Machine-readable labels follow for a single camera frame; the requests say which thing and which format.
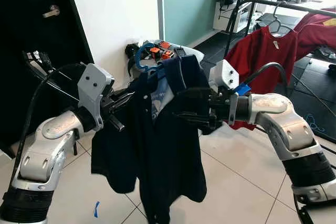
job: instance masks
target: clothing rack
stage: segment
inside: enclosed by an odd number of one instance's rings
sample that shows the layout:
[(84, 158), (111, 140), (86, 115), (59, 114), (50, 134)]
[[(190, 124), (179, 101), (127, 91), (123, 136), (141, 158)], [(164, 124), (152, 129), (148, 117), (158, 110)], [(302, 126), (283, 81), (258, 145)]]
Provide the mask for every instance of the clothing rack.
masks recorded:
[(235, 24), (236, 19), (237, 19), (239, 7), (241, 5), (249, 3), (249, 2), (251, 2), (252, 4), (251, 4), (251, 9), (249, 10), (249, 15), (248, 15), (248, 19), (247, 19), (247, 26), (245, 28), (246, 29), (245, 37), (248, 34), (248, 28), (251, 24), (251, 19), (252, 19), (252, 15), (253, 15), (253, 12), (254, 12), (255, 4), (279, 6), (279, 7), (283, 7), (283, 8), (287, 8), (287, 9), (300, 10), (300, 11), (303, 11), (303, 12), (310, 12), (310, 13), (314, 13), (314, 14), (321, 14), (321, 15), (326, 15), (326, 16), (336, 18), (336, 13), (328, 12), (326, 10), (311, 9), (311, 8), (306, 8), (306, 7), (302, 7), (302, 6), (296, 6), (296, 5), (291, 5), (291, 4), (287, 4), (287, 3), (277, 3), (277, 2), (274, 2), (274, 1), (267, 1), (267, 0), (237, 0), (237, 4), (236, 4), (234, 10), (232, 11), (232, 13), (230, 15), (230, 19), (229, 19), (229, 22), (228, 22), (227, 28), (226, 28), (226, 32), (228, 33), (229, 36), (228, 36), (228, 40), (227, 40), (227, 45), (226, 45), (224, 57), (227, 56), (227, 53), (229, 51), (230, 43), (231, 43), (231, 40), (232, 40), (232, 34), (233, 34), (233, 30), (234, 30), (234, 24)]

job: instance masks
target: navy blue shirt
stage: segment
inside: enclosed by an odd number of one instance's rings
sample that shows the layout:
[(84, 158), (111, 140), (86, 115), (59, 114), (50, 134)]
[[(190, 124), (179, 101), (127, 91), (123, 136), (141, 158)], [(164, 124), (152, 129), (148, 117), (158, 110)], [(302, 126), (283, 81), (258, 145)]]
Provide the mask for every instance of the navy blue shirt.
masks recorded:
[(115, 116), (125, 125), (96, 133), (92, 140), (91, 172), (103, 174), (118, 193), (134, 190), (140, 180), (140, 196), (149, 223), (169, 223), (169, 207), (179, 196), (201, 202), (206, 195), (197, 127), (175, 114), (206, 113), (198, 99), (179, 97), (193, 87), (208, 88), (195, 56), (162, 62), (165, 77), (175, 97), (152, 120), (151, 93), (157, 88), (155, 75), (141, 74), (128, 89), (135, 95)]

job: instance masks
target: white wall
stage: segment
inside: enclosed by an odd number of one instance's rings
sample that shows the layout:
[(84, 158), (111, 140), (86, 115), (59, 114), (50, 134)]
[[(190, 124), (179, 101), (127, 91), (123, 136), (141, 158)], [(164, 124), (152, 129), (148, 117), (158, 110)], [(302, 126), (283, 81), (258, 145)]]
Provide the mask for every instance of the white wall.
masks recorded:
[(159, 38), (157, 0), (75, 0), (95, 63), (116, 79), (129, 82), (125, 46)]

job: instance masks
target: orange object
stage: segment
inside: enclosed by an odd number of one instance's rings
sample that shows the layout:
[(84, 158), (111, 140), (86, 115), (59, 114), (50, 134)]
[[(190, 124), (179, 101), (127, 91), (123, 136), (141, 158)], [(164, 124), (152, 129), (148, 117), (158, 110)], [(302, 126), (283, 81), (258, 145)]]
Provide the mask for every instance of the orange object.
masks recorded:
[(160, 43), (160, 47), (164, 48), (164, 49), (168, 49), (170, 47), (170, 44), (166, 41), (163, 41)]
[(174, 55), (173, 52), (170, 52), (170, 51), (167, 50), (163, 53), (162, 59), (164, 59), (164, 60), (170, 59), (170, 58), (173, 57), (173, 55)]
[(152, 53), (153, 59), (159, 59), (160, 58), (160, 50), (157, 47), (153, 47), (150, 49), (150, 52)]

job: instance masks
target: teal wall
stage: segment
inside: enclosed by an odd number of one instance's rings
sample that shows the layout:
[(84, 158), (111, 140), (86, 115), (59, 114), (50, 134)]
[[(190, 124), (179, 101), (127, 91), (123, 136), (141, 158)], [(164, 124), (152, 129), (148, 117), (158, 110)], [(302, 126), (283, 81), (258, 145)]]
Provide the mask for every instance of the teal wall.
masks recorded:
[(213, 30), (216, 0), (164, 0), (165, 39), (188, 45)]

